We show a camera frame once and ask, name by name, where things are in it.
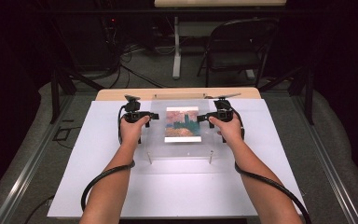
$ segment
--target hand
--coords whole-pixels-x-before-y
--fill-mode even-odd
[[[235,113],[230,122],[224,122],[212,116],[209,117],[209,121],[220,129],[218,133],[226,139],[227,144],[230,147],[236,141],[243,142],[241,136],[241,123]]]
[[[144,126],[148,121],[150,121],[149,116],[144,116],[143,118],[137,120],[134,123],[129,123],[124,118],[121,118],[121,145],[131,144],[136,146],[138,144],[139,138],[141,137],[142,126]]]

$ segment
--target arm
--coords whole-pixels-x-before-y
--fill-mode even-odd
[[[104,171],[132,162],[134,151],[138,146],[138,139],[141,136],[142,126],[149,119],[150,117],[146,116],[135,123],[121,120],[122,143]],[[121,208],[126,199],[129,180],[130,170],[124,170],[111,174],[95,184],[89,194],[89,200],[80,219],[80,224],[118,223]]]
[[[231,122],[223,122],[214,117],[210,117],[209,121],[220,128],[219,133],[226,139],[236,163],[242,170],[282,184],[280,179],[243,142],[237,116],[234,116]],[[301,223],[292,200],[285,194],[251,177],[242,175],[241,179],[262,223]]]

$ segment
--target table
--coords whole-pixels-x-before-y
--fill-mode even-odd
[[[239,111],[246,130],[245,140],[255,154],[303,203],[296,180],[284,154],[269,110],[255,88],[132,89],[102,90],[92,102],[76,145],[62,177],[48,217],[79,218],[80,197],[91,179],[98,175],[118,148],[117,111],[123,94],[141,97],[141,109],[150,110],[154,98],[172,99],[241,93],[229,98]],[[213,100],[207,101],[213,110]],[[257,213],[234,170],[234,158],[217,130],[220,148],[212,162],[202,157],[155,160],[145,158],[143,144],[136,149],[136,166],[122,218],[227,218],[254,217]]]
[[[155,7],[283,7],[286,0],[155,0]],[[178,17],[174,18],[175,56],[172,78],[180,77],[181,52],[179,36],[209,36],[213,29],[222,22],[201,22],[194,24],[184,22],[180,25]]]

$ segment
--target image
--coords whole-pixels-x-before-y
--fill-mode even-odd
[[[167,107],[165,142],[200,142],[199,108]]]

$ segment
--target chair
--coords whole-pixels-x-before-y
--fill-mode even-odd
[[[209,38],[197,77],[206,61],[205,87],[210,72],[257,69],[255,86],[263,74],[264,64],[278,28],[276,19],[228,21],[216,27]]]

